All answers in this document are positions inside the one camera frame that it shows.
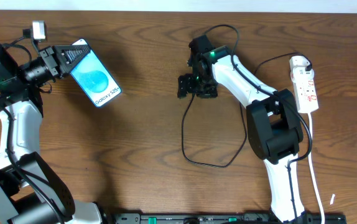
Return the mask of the blue Galaxy smartphone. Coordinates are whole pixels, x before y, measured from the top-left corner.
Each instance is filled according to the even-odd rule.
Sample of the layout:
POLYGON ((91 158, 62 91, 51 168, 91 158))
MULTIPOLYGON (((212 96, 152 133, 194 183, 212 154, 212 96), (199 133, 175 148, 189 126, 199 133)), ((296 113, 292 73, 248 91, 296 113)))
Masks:
POLYGON ((70 74, 97 108, 106 105, 122 92, 93 49, 70 74))

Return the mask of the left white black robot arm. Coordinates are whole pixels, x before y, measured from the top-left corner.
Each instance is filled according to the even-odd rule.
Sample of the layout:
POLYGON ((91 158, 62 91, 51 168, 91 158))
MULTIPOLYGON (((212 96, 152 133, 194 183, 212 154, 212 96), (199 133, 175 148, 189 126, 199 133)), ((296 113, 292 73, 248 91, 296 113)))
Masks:
POLYGON ((67 76, 90 47, 55 45, 18 65, 0 43, 0 222, 108 223, 95 202, 75 200, 62 179, 40 156, 42 87, 67 76))

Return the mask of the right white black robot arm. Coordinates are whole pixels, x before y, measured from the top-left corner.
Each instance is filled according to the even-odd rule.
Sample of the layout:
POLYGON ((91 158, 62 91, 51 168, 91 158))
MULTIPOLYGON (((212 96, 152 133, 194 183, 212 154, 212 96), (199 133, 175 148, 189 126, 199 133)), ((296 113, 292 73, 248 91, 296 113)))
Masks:
POLYGON ((178 98, 188 94, 215 98, 222 85, 245 107, 248 141, 267 169, 271 211, 281 223, 300 219, 302 205, 297 181, 297 158, 303 132, 289 90, 276 91, 249 72, 227 46, 214 47, 201 35, 189 43, 192 72, 178 78, 178 98))

